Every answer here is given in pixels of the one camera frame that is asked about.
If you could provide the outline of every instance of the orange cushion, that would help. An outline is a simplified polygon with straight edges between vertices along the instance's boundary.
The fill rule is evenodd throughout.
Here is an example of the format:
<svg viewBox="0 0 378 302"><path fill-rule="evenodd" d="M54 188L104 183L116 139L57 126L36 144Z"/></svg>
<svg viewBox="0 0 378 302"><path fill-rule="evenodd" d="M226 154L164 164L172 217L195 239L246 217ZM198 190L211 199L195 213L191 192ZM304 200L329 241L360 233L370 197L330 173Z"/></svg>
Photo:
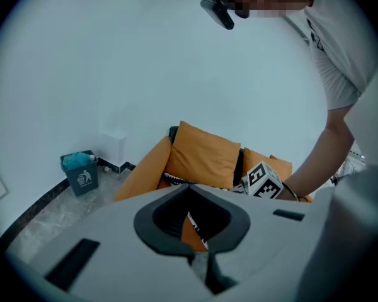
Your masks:
<svg viewBox="0 0 378 302"><path fill-rule="evenodd" d="M239 143L181 121L165 170L178 178L229 189L240 148Z"/></svg>
<svg viewBox="0 0 378 302"><path fill-rule="evenodd" d="M197 235L197 232L188 217L185 217L183 222L181 241L192 246L195 252L207 252L202 239Z"/></svg>
<svg viewBox="0 0 378 302"><path fill-rule="evenodd" d="M270 161L268 165L273 168L275 172L279 175L282 181L285 181L288 177L292 175L292 163L278 159L274 155L270 155Z"/></svg>
<svg viewBox="0 0 378 302"><path fill-rule="evenodd" d="M305 197L299 198L302 203L312 203L314 201L314 198L312 198L310 195L307 195Z"/></svg>
<svg viewBox="0 0 378 302"><path fill-rule="evenodd" d="M156 190L171 153L169 137L161 139L140 161L120 187L115 201L128 199Z"/></svg>
<svg viewBox="0 0 378 302"><path fill-rule="evenodd" d="M159 180L157 189L162 189L162 188L168 188L171 187L171 184L162 176Z"/></svg>
<svg viewBox="0 0 378 302"><path fill-rule="evenodd" d="M268 158L258 152L245 148L242 176L246 176L249 170L262 161L266 162L274 171L276 171L282 181L286 180L292 174L291 162L278 159L274 155L271 155L270 158Z"/></svg>

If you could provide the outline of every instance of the orange sofa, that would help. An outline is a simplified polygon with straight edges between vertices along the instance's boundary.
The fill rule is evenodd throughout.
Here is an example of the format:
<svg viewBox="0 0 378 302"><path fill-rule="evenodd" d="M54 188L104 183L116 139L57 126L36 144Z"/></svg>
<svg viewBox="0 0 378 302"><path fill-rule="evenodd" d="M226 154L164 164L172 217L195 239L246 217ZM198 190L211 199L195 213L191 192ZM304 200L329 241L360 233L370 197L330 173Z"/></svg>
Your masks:
<svg viewBox="0 0 378 302"><path fill-rule="evenodd" d="M154 148L152 148L152 150L140 161L137 167L132 171L127 180L124 182L122 187L118 190L115 201L129 199L141 194L148 193L150 191L164 187L170 187L171 184L164 178L163 172L166 170L167 165L171 165L171 159L177 160L175 159L176 156L172 154L173 142L175 140L175 136L177 135L177 131L179 131L177 127L171 127L169 136L161 139L161 141L158 142L158 144L154 146ZM248 170L250 170L254 165L262 160L272 166L282 180L285 180L292 173L292 164L290 162L277 159L272 155L270 156L270 158L268 158L247 148L245 148L245 150L241 149L236 155L238 156L238 161L236 162L235 167L235 174L237 176L234 176L234 180L232 182L233 186L239 184L241 176L245 176ZM177 177L193 181L193 178L191 177ZM312 198L307 196L305 201L312 202ZM185 219L185 222L183 224L181 240L191 245L197 252L207 251L188 218Z"/></svg>

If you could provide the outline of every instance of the black baseboard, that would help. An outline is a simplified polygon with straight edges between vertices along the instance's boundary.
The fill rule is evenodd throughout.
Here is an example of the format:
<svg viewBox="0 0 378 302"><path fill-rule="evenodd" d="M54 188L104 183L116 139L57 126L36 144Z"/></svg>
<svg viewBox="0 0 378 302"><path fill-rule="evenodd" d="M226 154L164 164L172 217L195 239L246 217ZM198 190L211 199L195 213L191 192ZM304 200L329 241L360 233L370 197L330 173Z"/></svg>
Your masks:
<svg viewBox="0 0 378 302"><path fill-rule="evenodd" d="M134 164L125 162L120 167L117 167L101 158L98 158L98 165L107 165L112 169L113 172L120 174L125 169L133 170L136 168ZM30 206L17 220L11 224L11 226L1 235L0 237L0 251L4 252L13 240L21 233L22 229L31 222L31 220L39 214L41 210L44 209L53 199L55 199L60 193L69 187L69 181L64 179L58 183L55 187L45 193L41 198L39 198L32 206Z"/></svg>
<svg viewBox="0 0 378 302"><path fill-rule="evenodd" d="M114 165L102 158L98 158L98 165L107 165L116 174L121 174L125 169L129 169L133 171L133 169L136 168L134 164L131 164L130 162L127 162L127 161L124 164L122 164L120 167L118 167L117 165Z"/></svg>

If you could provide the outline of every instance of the white t-shirt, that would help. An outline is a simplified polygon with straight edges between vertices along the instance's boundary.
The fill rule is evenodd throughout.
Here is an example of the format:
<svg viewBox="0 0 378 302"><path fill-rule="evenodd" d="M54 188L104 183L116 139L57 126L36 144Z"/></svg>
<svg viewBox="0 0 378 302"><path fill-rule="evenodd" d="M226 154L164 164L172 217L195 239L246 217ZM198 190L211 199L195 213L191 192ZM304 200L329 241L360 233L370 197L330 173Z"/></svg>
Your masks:
<svg viewBox="0 0 378 302"><path fill-rule="evenodd" d="M328 109L354 104L378 66L378 37L355 0L314 0L305 15Z"/></svg>

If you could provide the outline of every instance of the black and white patterned box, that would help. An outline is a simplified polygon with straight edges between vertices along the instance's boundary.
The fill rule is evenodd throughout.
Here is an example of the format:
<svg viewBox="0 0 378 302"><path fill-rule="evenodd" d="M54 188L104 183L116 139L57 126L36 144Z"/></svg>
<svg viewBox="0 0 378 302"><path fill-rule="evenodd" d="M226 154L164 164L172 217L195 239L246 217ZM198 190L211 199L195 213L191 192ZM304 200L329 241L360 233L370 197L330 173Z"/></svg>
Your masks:
<svg viewBox="0 0 378 302"><path fill-rule="evenodd" d="M248 171L248 195L276 198L283 190L278 174L266 162L260 162Z"/></svg>

